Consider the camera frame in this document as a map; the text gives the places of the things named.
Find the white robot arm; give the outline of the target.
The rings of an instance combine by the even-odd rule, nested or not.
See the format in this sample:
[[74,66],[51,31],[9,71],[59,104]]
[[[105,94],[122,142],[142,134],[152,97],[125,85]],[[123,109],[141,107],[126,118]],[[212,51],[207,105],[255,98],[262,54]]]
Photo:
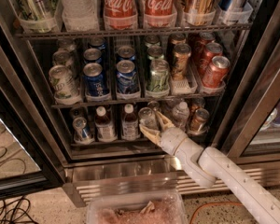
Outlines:
[[151,129],[143,121],[142,134],[167,154],[178,158],[184,172],[200,187],[211,188],[219,178],[259,224],[280,224],[280,201],[244,170],[214,147],[201,147],[156,112],[161,129]]

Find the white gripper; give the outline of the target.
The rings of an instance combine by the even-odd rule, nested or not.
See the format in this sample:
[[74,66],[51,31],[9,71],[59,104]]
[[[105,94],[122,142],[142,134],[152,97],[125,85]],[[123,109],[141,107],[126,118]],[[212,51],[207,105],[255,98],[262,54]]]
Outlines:
[[161,144],[163,151],[169,155],[174,155],[179,145],[187,139],[188,136],[181,129],[174,127],[175,125],[172,121],[160,111],[156,112],[156,117],[163,131],[162,134],[159,130],[149,129],[143,124],[139,125],[140,131],[153,144],[156,146]]

